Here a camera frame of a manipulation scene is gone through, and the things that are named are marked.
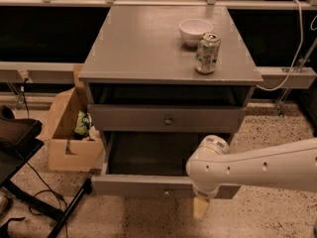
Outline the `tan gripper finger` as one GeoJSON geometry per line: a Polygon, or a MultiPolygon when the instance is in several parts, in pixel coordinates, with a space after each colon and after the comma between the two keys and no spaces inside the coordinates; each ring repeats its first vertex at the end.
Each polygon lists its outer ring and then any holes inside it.
{"type": "Polygon", "coordinates": [[[195,196],[193,198],[193,216],[202,220],[207,212],[210,202],[204,198],[195,196]]]}

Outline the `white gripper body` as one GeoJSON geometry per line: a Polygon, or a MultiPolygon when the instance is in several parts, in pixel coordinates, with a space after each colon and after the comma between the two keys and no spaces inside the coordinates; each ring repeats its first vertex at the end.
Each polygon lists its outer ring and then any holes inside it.
{"type": "Polygon", "coordinates": [[[192,188],[193,188],[194,193],[197,196],[199,196],[203,199],[206,199],[206,200],[214,198],[219,191],[219,185],[214,185],[214,184],[212,184],[209,187],[203,187],[199,183],[194,183],[192,185],[192,188]]]}

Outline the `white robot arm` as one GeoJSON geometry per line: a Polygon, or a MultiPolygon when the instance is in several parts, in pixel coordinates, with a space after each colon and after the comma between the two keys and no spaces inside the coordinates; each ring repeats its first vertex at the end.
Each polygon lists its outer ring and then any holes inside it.
{"type": "Polygon", "coordinates": [[[231,154],[222,138],[209,135],[186,163],[195,193],[193,216],[201,219],[225,185],[317,192],[317,139],[231,154]]]}

